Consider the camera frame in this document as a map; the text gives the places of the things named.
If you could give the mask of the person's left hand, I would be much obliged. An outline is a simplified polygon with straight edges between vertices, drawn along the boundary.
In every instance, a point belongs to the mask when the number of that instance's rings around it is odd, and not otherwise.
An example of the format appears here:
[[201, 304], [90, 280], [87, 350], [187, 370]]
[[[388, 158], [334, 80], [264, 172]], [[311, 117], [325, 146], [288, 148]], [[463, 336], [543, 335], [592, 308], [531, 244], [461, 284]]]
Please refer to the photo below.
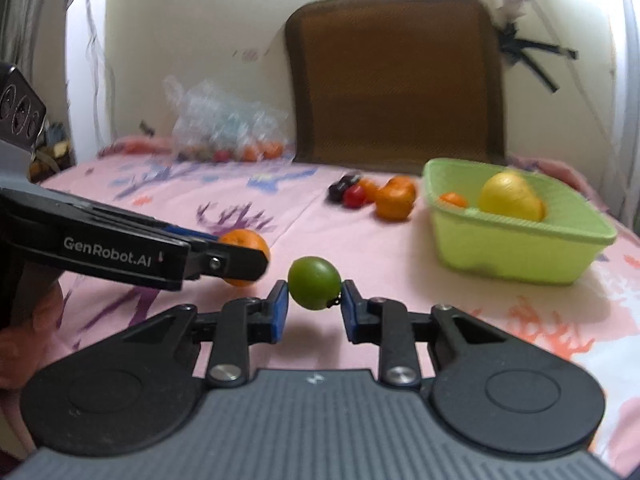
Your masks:
[[1, 389], [21, 389], [46, 354], [63, 314], [62, 272], [19, 266], [1, 280]]

